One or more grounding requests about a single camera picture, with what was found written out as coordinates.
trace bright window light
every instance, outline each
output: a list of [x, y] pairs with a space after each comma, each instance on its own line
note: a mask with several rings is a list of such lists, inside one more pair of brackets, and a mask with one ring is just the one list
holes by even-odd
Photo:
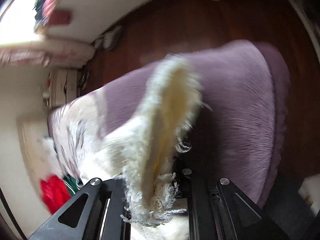
[[36, 0], [14, 0], [0, 22], [0, 44], [37, 39], [33, 28]]

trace red cloth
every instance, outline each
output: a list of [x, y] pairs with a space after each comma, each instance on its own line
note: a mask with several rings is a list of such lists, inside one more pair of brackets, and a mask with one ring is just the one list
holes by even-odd
[[47, 205], [51, 214], [54, 214], [70, 199], [70, 194], [63, 180], [52, 175], [47, 181], [40, 181], [42, 201]]

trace white wall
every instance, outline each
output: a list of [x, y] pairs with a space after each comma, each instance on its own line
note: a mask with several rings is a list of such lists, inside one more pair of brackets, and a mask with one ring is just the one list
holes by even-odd
[[[48, 68], [35, 66], [0, 68], [0, 186], [27, 237], [50, 214], [32, 187], [24, 166], [17, 118], [43, 112], [40, 86], [45, 85], [49, 72]], [[6, 214], [3, 217], [12, 226]]]
[[68, 26], [52, 26], [48, 34], [93, 42], [113, 23], [150, 0], [59, 0], [56, 8], [70, 9], [72, 22]]

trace silver screw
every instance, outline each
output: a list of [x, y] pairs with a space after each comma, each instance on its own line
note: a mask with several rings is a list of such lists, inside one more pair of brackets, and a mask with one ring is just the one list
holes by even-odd
[[182, 170], [182, 173], [183, 173], [184, 175], [190, 175], [190, 174], [192, 173], [192, 170], [190, 170], [190, 169], [183, 169], [183, 170]]
[[96, 186], [96, 185], [98, 185], [99, 183], [100, 183], [100, 179], [94, 178], [94, 179], [90, 180], [90, 184], [91, 184], [92, 186]]
[[227, 178], [221, 178], [221, 179], [220, 179], [220, 183], [221, 183], [222, 185], [228, 185], [228, 184], [230, 183], [230, 180], [227, 179]]

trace black cable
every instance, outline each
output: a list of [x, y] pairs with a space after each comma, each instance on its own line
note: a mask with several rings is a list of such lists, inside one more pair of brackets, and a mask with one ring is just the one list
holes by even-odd
[[2, 202], [2, 204], [3, 204], [3, 206], [4, 206], [5, 210], [6, 210], [6, 212], [8, 213], [9, 218], [11, 219], [14, 227], [15, 227], [16, 230], [18, 231], [18, 233], [19, 233], [19, 235], [21, 236], [21, 238], [22, 238], [23, 240], [28, 240], [27, 237], [25, 236], [25, 234], [23, 233], [23, 231], [21, 230], [18, 222], [17, 222], [16, 219], [14, 218], [14, 215], [12, 214], [11, 209], [10, 209], [10, 207], [9, 207], [9, 205], [8, 205], [8, 203], [7, 203], [4, 195], [3, 195], [3, 192], [2, 192], [2, 190], [1, 190], [1, 187], [0, 187], [0, 199], [1, 199], [1, 202]]

